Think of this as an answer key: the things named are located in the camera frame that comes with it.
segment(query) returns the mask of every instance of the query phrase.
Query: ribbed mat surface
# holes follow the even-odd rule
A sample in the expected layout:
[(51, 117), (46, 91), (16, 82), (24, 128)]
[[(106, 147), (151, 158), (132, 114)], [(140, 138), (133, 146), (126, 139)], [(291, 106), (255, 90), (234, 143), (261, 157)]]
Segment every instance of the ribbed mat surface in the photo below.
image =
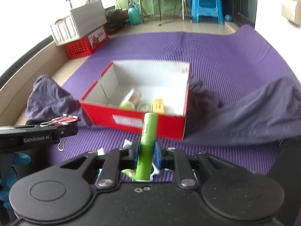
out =
[[(185, 32), (122, 35), (109, 40), (96, 51), (64, 84), (74, 98), (80, 98), (111, 60), (153, 59), (186, 61), (192, 74), (219, 92), (225, 104), (231, 104), (258, 87), (283, 75), (295, 76), (275, 49), (251, 27), (243, 26), (232, 35)], [(65, 143), (63, 152), (50, 148), (51, 163), (67, 160), (88, 150), (101, 147), (105, 152), (121, 147), (124, 139), (138, 135), (103, 129), (81, 128)], [(277, 157), (277, 144), (249, 147), (207, 147), (185, 145), (162, 139), (164, 146), (183, 149), (194, 155), (208, 151), (249, 170), (266, 174)], [(163, 172), (156, 180), (166, 181), (171, 174)]]

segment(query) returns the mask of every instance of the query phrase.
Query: blue plastic stool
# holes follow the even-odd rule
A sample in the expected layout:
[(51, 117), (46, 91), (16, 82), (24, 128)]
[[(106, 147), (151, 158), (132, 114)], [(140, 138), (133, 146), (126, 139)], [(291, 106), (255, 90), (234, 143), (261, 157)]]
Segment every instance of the blue plastic stool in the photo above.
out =
[(199, 16), (217, 17), (224, 24), (221, 0), (192, 0), (192, 21), (199, 22)]

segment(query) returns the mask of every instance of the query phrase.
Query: white label on box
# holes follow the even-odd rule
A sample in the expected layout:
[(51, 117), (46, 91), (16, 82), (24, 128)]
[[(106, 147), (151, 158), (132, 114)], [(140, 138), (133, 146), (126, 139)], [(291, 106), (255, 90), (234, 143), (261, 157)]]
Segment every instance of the white label on box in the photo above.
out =
[(88, 38), (92, 48), (95, 48), (103, 39), (106, 38), (106, 33), (103, 30), (103, 26), (88, 35)]
[(143, 126), (142, 120), (138, 119), (138, 118), (113, 115), (113, 119), (116, 122), (116, 124), (119, 124), (119, 125), (124, 125), (124, 126), (129, 126), (129, 127), (137, 127), (137, 128), (142, 128), (142, 126)]

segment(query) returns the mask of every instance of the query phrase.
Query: blue finger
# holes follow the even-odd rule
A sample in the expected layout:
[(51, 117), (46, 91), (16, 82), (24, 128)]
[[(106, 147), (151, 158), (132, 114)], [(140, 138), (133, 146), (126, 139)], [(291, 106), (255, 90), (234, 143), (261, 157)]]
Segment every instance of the blue finger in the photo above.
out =
[(8, 194), (9, 194), (9, 188), (4, 187), (3, 189), (0, 190), (0, 200), (1, 201), (8, 201)]
[(30, 163), (30, 161), (30, 156), (23, 153), (15, 153), (13, 165), (27, 165), (28, 163)]
[(3, 202), (3, 206), (4, 206), (6, 209), (12, 209), (11, 204), (10, 204), (9, 201)]
[(6, 186), (11, 188), (12, 185), (17, 181), (17, 175), (15, 173), (15, 171), (10, 168), (6, 171), (5, 173), (5, 183), (6, 183)]

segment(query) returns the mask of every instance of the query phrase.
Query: beige tile floor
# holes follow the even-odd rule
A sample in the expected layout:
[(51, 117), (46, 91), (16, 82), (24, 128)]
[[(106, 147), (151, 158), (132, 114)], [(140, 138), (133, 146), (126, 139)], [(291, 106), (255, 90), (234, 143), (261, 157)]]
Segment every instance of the beige tile floor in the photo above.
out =
[[(216, 23), (192, 23), (189, 20), (183, 21), (181, 18), (167, 16), (162, 21), (159, 19), (152, 19), (140, 25), (128, 25), (119, 30), (110, 37), (116, 37), (121, 34), (136, 34), (145, 32), (170, 32), (170, 31), (185, 31), (195, 33), (220, 34), (228, 35), (238, 30), (234, 23), (225, 23), (225, 25), (218, 25)], [(88, 57), (67, 61), (53, 76), (58, 85), (62, 86), (68, 78), (87, 60)], [(25, 111), (20, 115), (16, 121), (16, 125), (24, 125), (26, 122)]]

